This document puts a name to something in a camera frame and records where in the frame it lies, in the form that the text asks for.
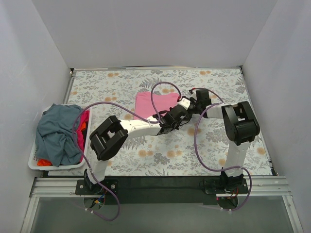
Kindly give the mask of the pink t shirt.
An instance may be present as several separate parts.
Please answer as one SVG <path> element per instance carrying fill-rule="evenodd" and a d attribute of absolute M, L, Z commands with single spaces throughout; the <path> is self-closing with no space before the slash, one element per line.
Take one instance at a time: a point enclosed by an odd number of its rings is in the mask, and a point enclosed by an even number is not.
<path fill-rule="evenodd" d="M 171 93 L 167 95 L 156 95 L 153 94 L 153 100 L 156 109 L 160 111 L 168 111 L 177 104 L 177 98 L 179 95 L 177 93 Z M 151 93 L 141 92 L 136 95 L 135 102 L 135 113 L 143 118 L 148 118 L 156 114 L 153 105 L 151 103 Z"/>

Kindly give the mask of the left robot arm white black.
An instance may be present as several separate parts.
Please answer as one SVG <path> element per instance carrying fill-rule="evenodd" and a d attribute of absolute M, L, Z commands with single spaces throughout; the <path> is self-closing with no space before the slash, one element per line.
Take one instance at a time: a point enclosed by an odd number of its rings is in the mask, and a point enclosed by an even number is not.
<path fill-rule="evenodd" d="M 103 190 L 107 161 L 117 155 L 126 141 L 178 130 L 183 121 L 191 119 L 189 107 L 189 103 L 178 103 L 168 111 L 163 111 L 163 116 L 153 115 L 146 120 L 119 120 L 116 116 L 108 117 L 89 137 L 96 160 L 84 173 L 87 189 L 92 194 L 99 194 Z"/>

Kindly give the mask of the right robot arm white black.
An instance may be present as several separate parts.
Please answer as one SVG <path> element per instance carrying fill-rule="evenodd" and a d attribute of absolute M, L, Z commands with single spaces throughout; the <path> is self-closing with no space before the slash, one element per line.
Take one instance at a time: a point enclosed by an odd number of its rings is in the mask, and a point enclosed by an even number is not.
<path fill-rule="evenodd" d="M 228 155 L 220 172 L 218 187 L 226 193 L 237 191 L 243 186 L 243 165 L 251 142 L 260 133 L 259 123 L 247 101 L 238 103 L 212 103 L 212 91 L 206 88 L 192 88 L 190 102 L 191 112 L 199 114 L 200 119 L 217 118 L 224 122 L 225 133 L 229 140 Z"/>

